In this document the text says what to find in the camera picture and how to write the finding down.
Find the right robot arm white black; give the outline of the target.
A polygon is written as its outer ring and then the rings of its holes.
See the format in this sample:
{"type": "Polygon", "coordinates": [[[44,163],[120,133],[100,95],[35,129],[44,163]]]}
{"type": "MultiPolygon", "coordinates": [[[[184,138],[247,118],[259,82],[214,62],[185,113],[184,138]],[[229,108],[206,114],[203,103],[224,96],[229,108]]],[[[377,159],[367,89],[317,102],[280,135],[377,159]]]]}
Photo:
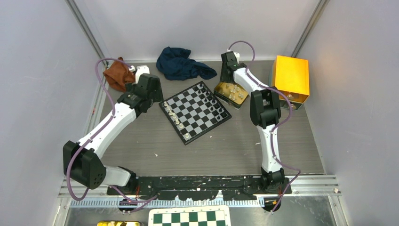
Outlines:
{"type": "Polygon", "coordinates": [[[229,51],[221,54],[220,81],[237,83],[250,95],[250,119],[261,139],[262,166],[261,189],[273,193],[284,182],[285,174],[279,159],[276,126],[281,118],[279,95],[275,87],[268,87],[258,80],[237,54],[229,51]]]}

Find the gold tin tray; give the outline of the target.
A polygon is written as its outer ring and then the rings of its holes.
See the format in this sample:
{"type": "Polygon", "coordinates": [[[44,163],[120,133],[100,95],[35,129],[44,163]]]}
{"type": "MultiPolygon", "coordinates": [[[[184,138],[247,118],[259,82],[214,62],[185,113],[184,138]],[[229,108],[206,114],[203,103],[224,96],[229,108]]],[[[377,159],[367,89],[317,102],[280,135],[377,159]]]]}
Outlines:
{"type": "Polygon", "coordinates": [[[214,95],[237,110],[249,97],[249,94],[239,84],[227,82],[218,83],[214,88],[214,95]]]}

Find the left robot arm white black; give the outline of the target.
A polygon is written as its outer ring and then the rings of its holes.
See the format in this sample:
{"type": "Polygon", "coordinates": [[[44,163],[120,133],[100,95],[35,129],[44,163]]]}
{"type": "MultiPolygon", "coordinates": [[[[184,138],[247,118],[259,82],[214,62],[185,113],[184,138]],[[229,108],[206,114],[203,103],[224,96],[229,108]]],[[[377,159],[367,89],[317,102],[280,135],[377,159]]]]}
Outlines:
{"type": "Polygon", "coordinates": [[[105,166],[101,158],[127,125],[162,100],[160,79],[155,75],[144,73],[137,83],[128,84],[103,121],[79,141],[63,146],[64,174],[92,190],[108,185],[118,186],[125,194],[134,193],[136,174],[124,167],[105,166]]]}

